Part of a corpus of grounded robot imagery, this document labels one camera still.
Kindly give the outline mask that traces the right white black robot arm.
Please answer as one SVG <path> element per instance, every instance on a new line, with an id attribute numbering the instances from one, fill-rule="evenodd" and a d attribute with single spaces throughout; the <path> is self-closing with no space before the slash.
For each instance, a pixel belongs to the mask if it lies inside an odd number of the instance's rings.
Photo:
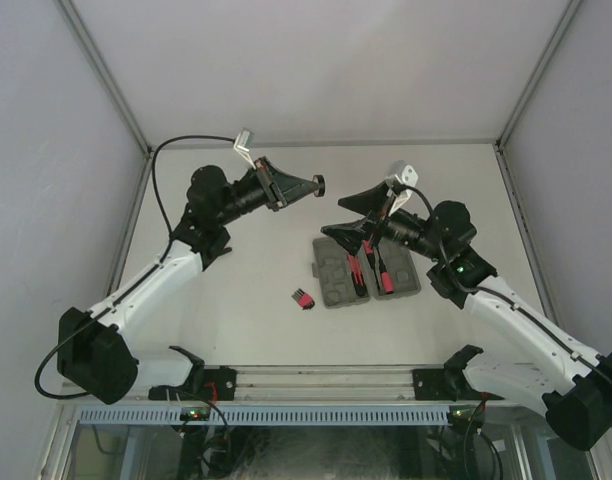
<path id="1" fill-rule="evenodd" d="M 360 219 L 322 227 L 348 253 L 386 239 L 433 262 L 432 288 L 458 309 L 485 320 L 528 358 L 526 366 L 500 361 L 467 345 L 444 365 L 454 397 L 493 394 L 545 418 L 569 446 L 589 451 L 612 428 L 612 352 L 604 355 L 565 332 L 525 302 L 472 247 L 477 233 L 467 207 L 445 200 L 428 216 L 398 205 L 417 188 L 383 181 L 339 200 Z"/>

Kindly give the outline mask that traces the red hex key set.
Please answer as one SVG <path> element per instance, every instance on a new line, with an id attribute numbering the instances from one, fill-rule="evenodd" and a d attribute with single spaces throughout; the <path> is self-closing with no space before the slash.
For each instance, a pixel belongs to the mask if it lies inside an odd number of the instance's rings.
<path id="1" fill-rule="evenodd" d="M 311 310 L 315 307 L 315 301 L 312 296 L 302 289 L 297 289 L 294 291 L 291 298 L 302 310 Z"/>

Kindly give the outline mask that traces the short red black screwdriver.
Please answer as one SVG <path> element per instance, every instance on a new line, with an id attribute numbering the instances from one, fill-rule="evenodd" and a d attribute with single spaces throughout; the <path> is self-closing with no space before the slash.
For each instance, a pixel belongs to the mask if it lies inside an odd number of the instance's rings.
<path id="1" fill-rule="evenodd" d="M 383 259 L 382 252 L 377 249 L 377 254 L 379 257 L 379 273 L 381 278 L 382 289 L 386 295 L 390 295 L 394 293 L 394 286 L 392 282 L 392 278 L 387 270 L 385 261 Z"/>

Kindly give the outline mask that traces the black tape roll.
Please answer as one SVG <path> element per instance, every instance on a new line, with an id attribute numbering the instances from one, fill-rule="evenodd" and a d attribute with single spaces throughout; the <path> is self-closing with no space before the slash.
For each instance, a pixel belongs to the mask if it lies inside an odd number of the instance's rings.
<path id="1" fill-rule="evenodd" d="M 313 182 L 316 184 L 317 188 L 314 192 L 314 196 L 316 198 L 321 198 L 325 195 L 326 192 L 326 183 L 323 175 L 314 175 Z"/>

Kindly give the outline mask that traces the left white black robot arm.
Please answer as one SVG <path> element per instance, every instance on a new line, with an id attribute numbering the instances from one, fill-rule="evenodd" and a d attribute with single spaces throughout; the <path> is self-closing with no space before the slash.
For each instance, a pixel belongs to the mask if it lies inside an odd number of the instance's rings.
<path id="1" fill-rule="evenodd" d="M 160 358 L 139 354 L 131 347 L 137 333 L 167 297 L 229 252 L 229 223 L 260 207 L 277 212 L 324 193 L 323 176 L 299 178 L 265 157 L 233 182 L 218 166 L 197 169 L 180 222 L 156 260 L 88 310 L 72 307 L 61 316 L 58 372 L 107 405 L 139 388 L 172 389 L 185 400 L 200 396 L 204 361 L 180 346 Z"/>

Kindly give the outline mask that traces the long red black screwdriver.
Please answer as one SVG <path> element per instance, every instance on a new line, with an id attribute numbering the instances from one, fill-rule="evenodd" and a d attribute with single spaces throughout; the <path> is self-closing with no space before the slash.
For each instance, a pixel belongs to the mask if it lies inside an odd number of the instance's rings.
<path id="1" fill-rule="evenodd" d="M 375 285 L 376 288 L 379 288 L 380 286 L 380 275 L 379 275 L 379 271 L 376 265 L 376 257 L 375 257 L 375 253 L 374 250 L 372 249 L 372 247 L 370 246 L 370 243 L 367 240 L 364 240 L 363 243 L 363 250 L 365 253 L 365 256 L 367 258 L 367 261 L 370 265 L 370 268 L 372 270 L 374 279 L 375 279 Z"/>

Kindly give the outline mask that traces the red black utility knife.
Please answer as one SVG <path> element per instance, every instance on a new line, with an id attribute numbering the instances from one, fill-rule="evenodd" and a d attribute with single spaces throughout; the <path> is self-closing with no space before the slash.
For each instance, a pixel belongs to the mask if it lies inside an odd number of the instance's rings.
<path id="1" fill-rule="evenodd" d="M 359 260 L 356 256 L 348 254 L 347 261 L 349 263 L 355 293 L 358 298 L 364 298 L 368 295 L 368 293 Z"/>

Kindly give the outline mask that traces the grey plastic tool case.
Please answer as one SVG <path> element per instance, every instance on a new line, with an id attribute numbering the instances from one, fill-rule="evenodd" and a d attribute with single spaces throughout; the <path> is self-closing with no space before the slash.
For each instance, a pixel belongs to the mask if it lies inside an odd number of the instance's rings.
<path id="1" fill-rule="evenodd" d="M 377 249 L 382 252 L 387 270 L 392 278 L 394 293 L 386 295 L 380 286 L 376 288 L 375 279 L 370 265 L 362 249 L 356 257 L 359 260 L 368 295 L 358 298 L 353 287 L 351 271 L 347 261 L 348 253 L 334 240 L 328 237 L 317 238 L 312 242 L 314 262 L 313 276 L 318 279 L 323 304 L 325 307 L 341 308 L 361 305 L 370 300 L 393 300 L 410 297 L 421 291 L 421 282 L 417 274 L 412 256 L 408 250 L 394 243 L 383 240 L 372 247 L 379 271 Z"/>

